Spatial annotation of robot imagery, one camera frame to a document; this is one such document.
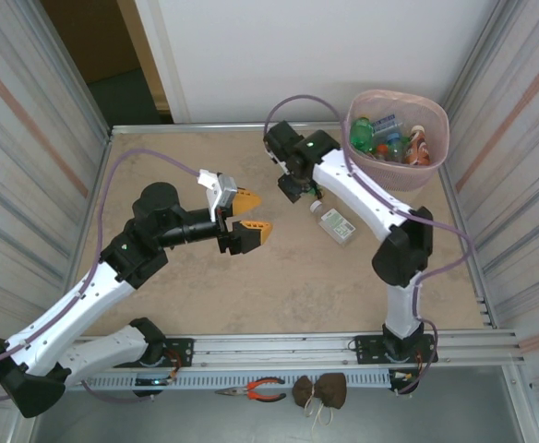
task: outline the white wall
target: white wall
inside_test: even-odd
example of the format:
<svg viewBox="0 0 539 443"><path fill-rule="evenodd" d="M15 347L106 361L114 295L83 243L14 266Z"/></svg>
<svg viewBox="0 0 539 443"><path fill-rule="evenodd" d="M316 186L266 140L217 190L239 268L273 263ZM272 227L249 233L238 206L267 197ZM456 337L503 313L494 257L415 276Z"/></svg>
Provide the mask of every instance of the white wall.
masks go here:
<svg viewBox="0 0 539 443"><path fill-rule="evenodd" d="M362 90L443 100L496 0L137 0L177 123L258 122L311 93L347 110ZM332 120L319 105L280 115Z"/></svg>

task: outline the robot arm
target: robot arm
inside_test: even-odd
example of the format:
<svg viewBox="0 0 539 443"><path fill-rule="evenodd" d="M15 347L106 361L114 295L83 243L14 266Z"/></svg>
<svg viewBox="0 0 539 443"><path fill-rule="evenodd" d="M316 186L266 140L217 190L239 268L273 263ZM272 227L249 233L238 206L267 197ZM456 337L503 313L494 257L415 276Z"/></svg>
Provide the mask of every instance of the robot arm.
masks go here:
<svg viewBox="0 0 539 443"><path fill-rule="evenodd" d="M413 287L432 253L431 226L407 220L363 189L348 174L339 143L326 132L317 131L304 138L288 123L281 122L268 131L264 142L269 156L284 170L278 186L293 203L310 189L325 187L354 210L381 242L372 265L387 284L389 311L383 325L385 345L392 360L403 361L414 352L424 331L423 323L413 314ZM353 169L397 209L432 220L426 208L412 210L357 165L353 164Z"/></svg>
<svg viewBox="0 0 539 443"><path fill-rule="evenodd" d="M6 341L0 339L0 354L23 344L0 360L0 383L25 417L43 413L67 386L87 376L122 363L140 360L150 365L162 358L165 337L146 318L97 341L73 343L103 312L167 263L164 248L216 238L221 253L228 249L233 255L265 242L271 232L269 223L236 221L232 231L226 226L228 217L257 206L258 196L237 188L228 175L202 170L198 182L207 188L209 206L191 211L180 206L174 186L147 186L132 205L134 218L103 249L86 291L79 293L85 281L81 280L32 324ZM30 336L48 323L54 324L32 341Z"/></svg>

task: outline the corrugated metal wall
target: corrugated metal wall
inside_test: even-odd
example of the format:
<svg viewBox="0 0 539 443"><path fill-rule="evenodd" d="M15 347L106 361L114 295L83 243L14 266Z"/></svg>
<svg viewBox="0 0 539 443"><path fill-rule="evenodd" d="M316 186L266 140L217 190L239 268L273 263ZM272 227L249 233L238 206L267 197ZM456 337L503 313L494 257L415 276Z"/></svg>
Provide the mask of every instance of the corrugated metal wall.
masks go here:
<svg viewBox="0 0 539 443"><path fill-rule="evenodd" d="M496 321L517 330L539 399L539 0L515 3L449 107L448 168Z"/></svg>
<svg viewBox="0 0 539 443"><path fill-rule="evenodd" d="M65 289L108 138L47 26L33 2L0 1L0 337Z"/></svg>

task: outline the bottle cap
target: bottle cap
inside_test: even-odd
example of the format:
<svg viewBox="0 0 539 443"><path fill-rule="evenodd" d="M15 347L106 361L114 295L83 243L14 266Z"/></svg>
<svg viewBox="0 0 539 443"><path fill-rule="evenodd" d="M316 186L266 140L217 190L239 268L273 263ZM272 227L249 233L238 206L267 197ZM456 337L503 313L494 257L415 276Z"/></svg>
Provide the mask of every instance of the bottle cap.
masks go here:
<svg viewBox="0 0 539 443"><path fill-rule="evenodd" d="M310 205L310 211L315 212L315 210L321 206L323 203L321 203L321 200L313 201L313 204Z"/></svg>
<svg viewBox="0 0 539 443"><path fill-rule="evenodd" d="M391 141L400 140L401 135L398 132L393 132L392 134L387 135L387 143L390 143Z"/></svg>

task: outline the green bottle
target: green bottle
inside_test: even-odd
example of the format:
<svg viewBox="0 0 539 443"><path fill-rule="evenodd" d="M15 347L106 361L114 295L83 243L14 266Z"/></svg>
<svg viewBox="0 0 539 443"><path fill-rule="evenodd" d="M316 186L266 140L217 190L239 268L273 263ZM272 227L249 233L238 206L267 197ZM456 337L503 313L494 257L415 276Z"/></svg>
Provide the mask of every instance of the green bottle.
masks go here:
<svg viewBox="0 0 539 443"><path fill-rule="evenodd" d="M353 121L352 128L350 129L350 143L352 143L354 148L364 154L374 154L375 147L372 142L372 136L374 136L374 128L370 120L360 117Z"/></svg>

